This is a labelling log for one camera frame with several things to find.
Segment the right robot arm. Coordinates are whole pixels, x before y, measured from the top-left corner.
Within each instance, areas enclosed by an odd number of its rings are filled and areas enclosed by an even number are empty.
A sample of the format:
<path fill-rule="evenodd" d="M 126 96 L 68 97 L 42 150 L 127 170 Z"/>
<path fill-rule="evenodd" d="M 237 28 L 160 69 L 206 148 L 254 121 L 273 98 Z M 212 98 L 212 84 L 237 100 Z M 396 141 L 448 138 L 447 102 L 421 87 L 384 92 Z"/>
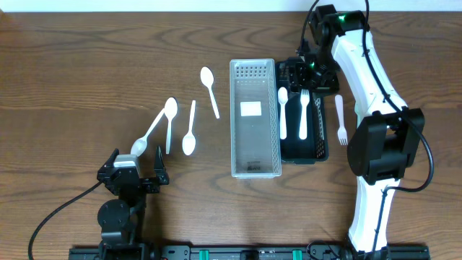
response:
<path fill-rule="evenodd" d="M 314 3 L 304 21 L 316 49 L 302 40 L 289 63 L 291 94 L 335 95 L 338 72 L 352 91 L 357 128 L 346 142 L 349 167 L 357 178 L 349 245 L 338 259 L 428 259 L 426 246 L 391 246 L 386 238 L 393 195 L 426 146 L 423 112 L 410 109 L 394 90 L 375 52 L 368 11 L 340 13 L 333 5 Z"/>

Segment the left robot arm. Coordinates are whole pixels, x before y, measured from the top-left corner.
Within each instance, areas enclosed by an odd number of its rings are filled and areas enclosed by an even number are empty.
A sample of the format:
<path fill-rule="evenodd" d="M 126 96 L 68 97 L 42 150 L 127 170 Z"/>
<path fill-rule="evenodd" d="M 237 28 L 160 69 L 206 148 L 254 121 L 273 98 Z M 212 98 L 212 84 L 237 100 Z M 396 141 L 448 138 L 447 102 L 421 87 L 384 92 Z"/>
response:
<path fill-rule="evenodd" d="M 155 176 L 142 178 L 140 172 L 139 158 L 122 155 L 118 149 L 97 172 L 97 180 L 117 196 L 104 203 L 97 214 L 103 258 L 129 253 L 138 253 L 140 259 L 149 258 L 150 246 L 141 239 L 147 194 L 160 192 L 160 187 L 170 182 L 160 147 L 154 156 Z"/>

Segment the white fork tines down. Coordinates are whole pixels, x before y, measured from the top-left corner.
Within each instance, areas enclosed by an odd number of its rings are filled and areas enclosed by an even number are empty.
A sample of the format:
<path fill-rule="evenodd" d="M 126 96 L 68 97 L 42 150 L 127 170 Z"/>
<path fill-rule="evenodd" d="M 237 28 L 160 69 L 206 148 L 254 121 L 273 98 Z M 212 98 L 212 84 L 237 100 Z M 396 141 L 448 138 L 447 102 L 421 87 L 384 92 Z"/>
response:
<path fill-rule="evenodd" d="M 335 105 L 336 105 L 336 112 L 339 120 L 339 129 L 337 131 L 337 137 L 339 143 L 343 146 L 348 145 L 348 136 L 347 130 L 344 125 L 344 102 L 343 97 L 341 95 L 335 96 Z"/>

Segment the white fork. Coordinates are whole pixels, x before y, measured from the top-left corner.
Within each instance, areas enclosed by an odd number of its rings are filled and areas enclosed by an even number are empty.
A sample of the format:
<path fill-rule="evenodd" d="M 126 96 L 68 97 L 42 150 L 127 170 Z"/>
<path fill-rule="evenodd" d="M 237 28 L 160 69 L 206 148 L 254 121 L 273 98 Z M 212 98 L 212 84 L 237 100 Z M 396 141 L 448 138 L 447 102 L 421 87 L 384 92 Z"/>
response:
<path fill-rule="evenodd" d="M 308 137 L 308 120 L 307 120 L 307 108 L 310 102 L 309 91 L 302 89 L 300 91 L 300 104 L 302 106 L 300 114 L 300 127 L 299 127 L 299 138 L 306 139 Z"/>

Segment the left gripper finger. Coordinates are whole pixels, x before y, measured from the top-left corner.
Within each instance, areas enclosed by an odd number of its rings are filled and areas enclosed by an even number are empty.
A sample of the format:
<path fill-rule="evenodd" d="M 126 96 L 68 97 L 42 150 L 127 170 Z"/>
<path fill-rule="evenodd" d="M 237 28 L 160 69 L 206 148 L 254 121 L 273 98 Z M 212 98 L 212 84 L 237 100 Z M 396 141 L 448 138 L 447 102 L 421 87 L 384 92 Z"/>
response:
<path fill-rule="evenodd" d="M 104 168 L 105 169 L 112 168 L 118 155 L 119 155 L 119 149 L 115 148 L 112 154 L 110 155 L 110 157 L 108 158 L 108 160 L 105 162 Z"/>
<path fill-rule="evenodd" d="M 157 146 L 156 148 L 154 157 L 154 173 L 158 178 L 165 178 L 167 176 L 167 171 L 162 159 L 162 149 L 160 146 Z"/>

